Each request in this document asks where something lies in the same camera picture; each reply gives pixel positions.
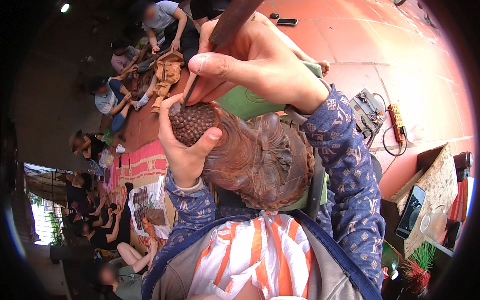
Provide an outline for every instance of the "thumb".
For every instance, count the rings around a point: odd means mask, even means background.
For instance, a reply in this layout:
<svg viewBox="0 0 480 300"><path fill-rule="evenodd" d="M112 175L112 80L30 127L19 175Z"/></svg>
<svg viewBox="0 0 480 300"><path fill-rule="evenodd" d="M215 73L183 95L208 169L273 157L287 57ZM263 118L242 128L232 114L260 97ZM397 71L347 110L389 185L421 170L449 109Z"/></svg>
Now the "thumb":
<svg viewBox="0 0 480 300"><path fill-rule="evenodd" d="M253 61L241 61L230 55L216 52L200 53L193 56L188 68L191 72L221 81L230 81L248 87L263 76L262 68Z"/></svg>
<svg viewBox="0 0 480 300"><path fill-rule="evenodd" d="M193 155L205 158L216 146L222 137L222 134L223 132L220 128L211 127L205 131L202 137L192 147L190 147L189 150Z"/></svg>

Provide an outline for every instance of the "white sock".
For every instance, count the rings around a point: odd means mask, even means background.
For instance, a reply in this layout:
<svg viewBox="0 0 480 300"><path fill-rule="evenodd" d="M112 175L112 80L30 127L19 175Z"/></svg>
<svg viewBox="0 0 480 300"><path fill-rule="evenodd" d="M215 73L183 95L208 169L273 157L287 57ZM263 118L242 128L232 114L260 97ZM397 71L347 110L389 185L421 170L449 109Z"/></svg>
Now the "white sock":
<svg viewBox="0 0 480 300"><path fill-rule="evenodd" d="M147 94L145 93L142 97L142 99L138 100L138 103L137 103L137 109L139 109L140 107L144 106L145 104L147 104L148 100L150 98L147 96Z"/></svg>

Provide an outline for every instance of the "phone screen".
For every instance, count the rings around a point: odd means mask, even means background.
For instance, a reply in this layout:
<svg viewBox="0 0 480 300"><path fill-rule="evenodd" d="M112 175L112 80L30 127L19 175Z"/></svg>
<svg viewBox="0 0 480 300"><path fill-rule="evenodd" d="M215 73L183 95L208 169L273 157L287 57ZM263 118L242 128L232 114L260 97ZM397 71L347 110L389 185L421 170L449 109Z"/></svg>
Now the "phone screen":
<svg viewBox="0 0 480 300"><path fill-rule="evenodd" d="M403 210L400 223L396 229L396 235L406 239L410 235L410 232L415 226L415 222L419 216L421 206L425 200L425 191L422 190L419 186L414 185L408 198L407 205Z"/></svg>
<svg viewBox="0 0 480 300"><path fill-rule="evenodd" d="M296 24L296 23L298 23L298 20L297 19L278 19L277 23Z"/></svg>

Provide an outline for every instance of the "green stool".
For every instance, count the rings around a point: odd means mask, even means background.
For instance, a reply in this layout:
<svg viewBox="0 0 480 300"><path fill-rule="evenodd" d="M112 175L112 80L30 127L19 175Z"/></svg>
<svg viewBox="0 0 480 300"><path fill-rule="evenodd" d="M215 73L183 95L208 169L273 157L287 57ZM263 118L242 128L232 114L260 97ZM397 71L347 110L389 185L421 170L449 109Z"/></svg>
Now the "green stool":
<svg viewBox="0 0 480 300"><path fill-rule="evenodd" d="M320 65L306 61L302 62L318 78L322 78L322 67ZM277 112L285 109L285 105L270 103L251 90L239 85L232 88L228 93L221 96L216 101L220 103L222 108L239 116L245 121L269 112ZM316 219L319 206L325 204L327 201L326 186L328 182L328 174L325 173L325 168L322 166L322 160L318 155L318 151L314 151L314 157L316 162L309 190L306 191L305 194L294 204L282 207L279 211L301 209L312 219ZM249 204L246 204L246 206L249 208L255 208Z"/></svg>

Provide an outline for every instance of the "fingernail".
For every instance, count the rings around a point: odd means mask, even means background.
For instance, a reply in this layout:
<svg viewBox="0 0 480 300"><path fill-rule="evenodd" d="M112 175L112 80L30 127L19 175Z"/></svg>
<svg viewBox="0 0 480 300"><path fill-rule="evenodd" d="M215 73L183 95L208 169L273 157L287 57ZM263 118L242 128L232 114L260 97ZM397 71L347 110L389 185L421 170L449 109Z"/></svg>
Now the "fingernail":
<svg viewBox="0 0 480 300"><path fill-rule="evenodd" d="M213 134L213 133L209 134L208 137L212 140L218 140L220 138L219 135L216 135L216 134Z"/></svg>
<svg viewBox="0 0 480 300"><path fill-rule="evenodd" d="M196 57L193 57L193 69L197 72L200 73L202 69L205 67L207 64L208 57L206 55L197 55Z"/></svg>

